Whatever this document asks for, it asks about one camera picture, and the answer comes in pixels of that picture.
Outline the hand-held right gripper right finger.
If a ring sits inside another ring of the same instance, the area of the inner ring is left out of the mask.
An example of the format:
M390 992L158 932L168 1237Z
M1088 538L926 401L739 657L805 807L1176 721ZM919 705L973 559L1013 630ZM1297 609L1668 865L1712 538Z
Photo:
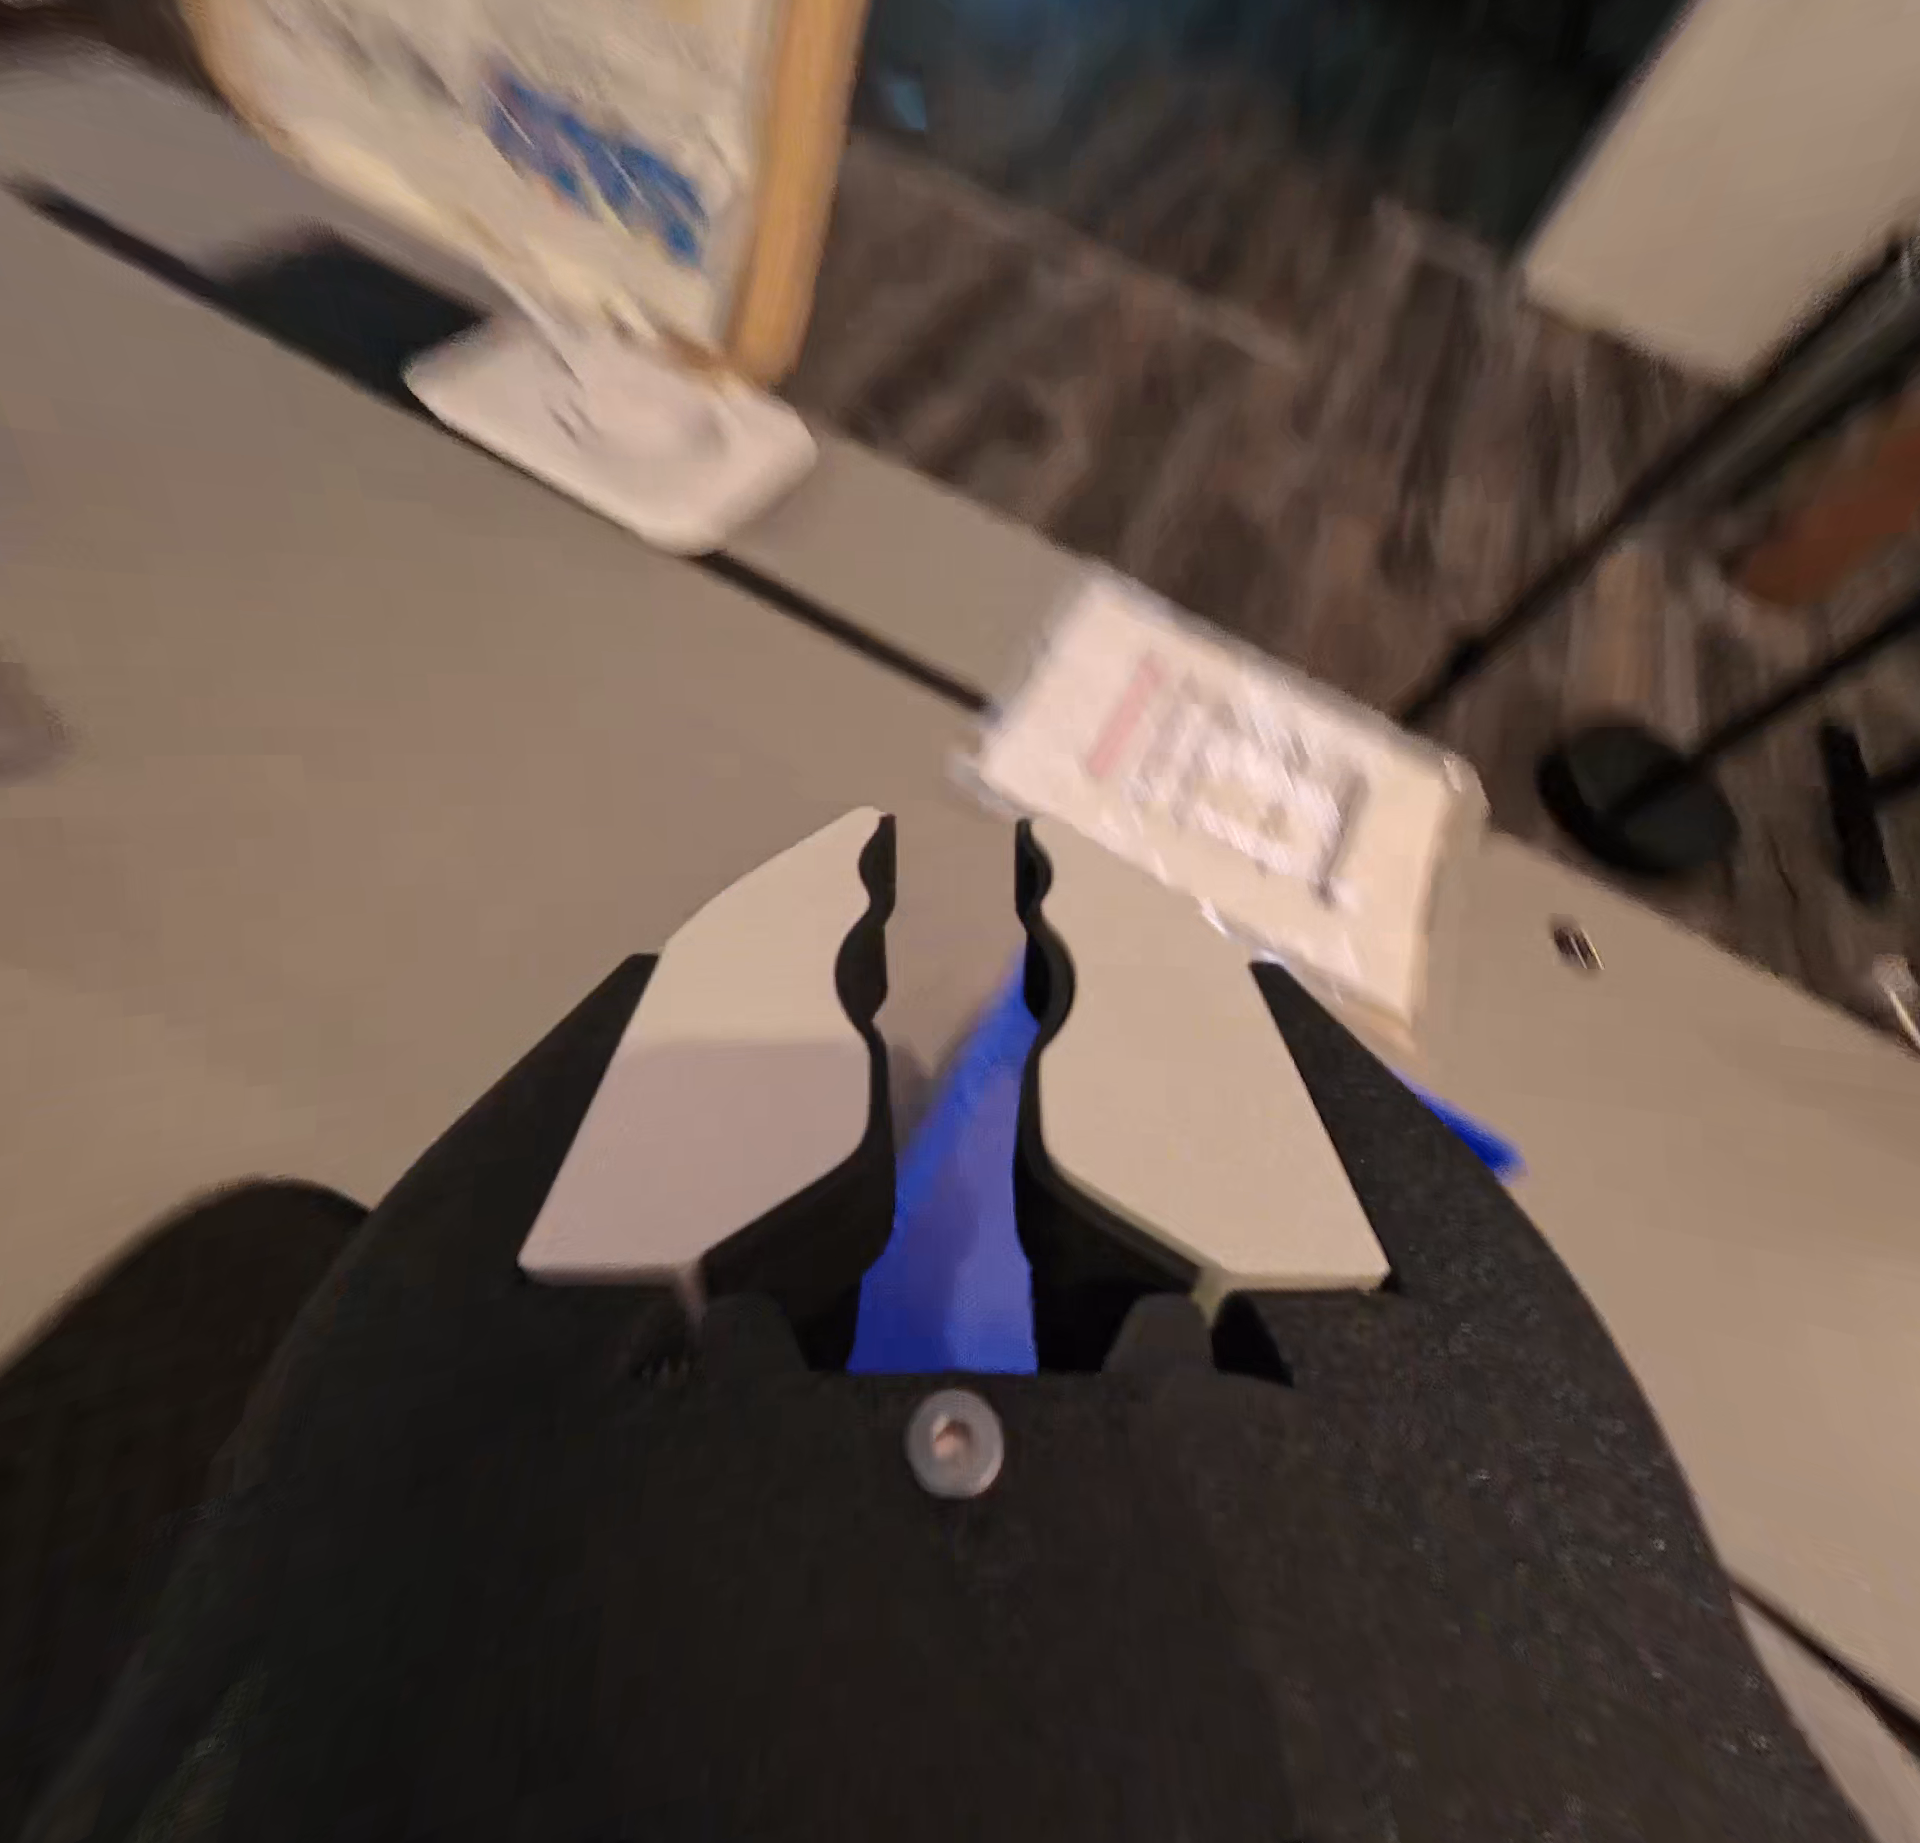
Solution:
M1036 1283L1080 1295L1376 1290L1391 1274L1249 955L1057 820L1016 827L1036 1037L1016 1122Z

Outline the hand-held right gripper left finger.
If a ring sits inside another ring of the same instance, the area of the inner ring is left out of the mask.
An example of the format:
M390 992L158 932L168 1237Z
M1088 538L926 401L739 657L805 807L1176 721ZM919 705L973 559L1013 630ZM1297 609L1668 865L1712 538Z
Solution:
M530 1279L858 1286L893 1221L893 859L860 806L675 931L519 1245Z

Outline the blue plastic bin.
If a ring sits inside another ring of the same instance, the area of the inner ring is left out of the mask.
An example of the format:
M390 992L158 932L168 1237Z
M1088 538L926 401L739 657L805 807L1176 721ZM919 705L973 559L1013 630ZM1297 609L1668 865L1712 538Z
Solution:
M1016 1100L1038 1029L1014 966L934 1071L895 1156L892 1238L862 1279L853 1374L1040 1368L1014 1193Z

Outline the laminated paper sheet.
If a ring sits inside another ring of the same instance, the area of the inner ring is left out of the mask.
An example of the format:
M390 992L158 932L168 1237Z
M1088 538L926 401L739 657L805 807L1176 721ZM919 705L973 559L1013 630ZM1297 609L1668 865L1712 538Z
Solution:
M1405 1034L1440 875L1488 826L1464 758L1105 568L1056 603L968 781Z

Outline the black display floor stand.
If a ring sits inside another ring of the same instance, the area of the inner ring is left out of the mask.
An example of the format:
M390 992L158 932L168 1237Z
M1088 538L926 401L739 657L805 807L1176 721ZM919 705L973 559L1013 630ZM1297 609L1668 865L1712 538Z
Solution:
M1482 628L1457 638L1446 661L1397 706L1423 729L1519 638L1582 588L1625 536L1690 519L1750 494L1766 471L1829 432L1863 400L1915 377L1917 242L1887 242L1739 392L1668 444L1616 503L1542 565ZM1603 869L1677 879L1723 859L1739 842L1717 763L1754 737L1823 695L1844 674L1915 638L1917 597L1778 685L1763 703L1681 749L1641 724L1591 724L1563 734L1537 763L1537 795L1550 820Z

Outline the wooden instruction board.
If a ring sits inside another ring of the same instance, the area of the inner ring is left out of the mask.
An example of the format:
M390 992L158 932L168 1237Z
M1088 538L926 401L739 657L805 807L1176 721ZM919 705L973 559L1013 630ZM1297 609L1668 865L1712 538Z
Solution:
M542 325L776 387L871 0L179 0L236 117Z

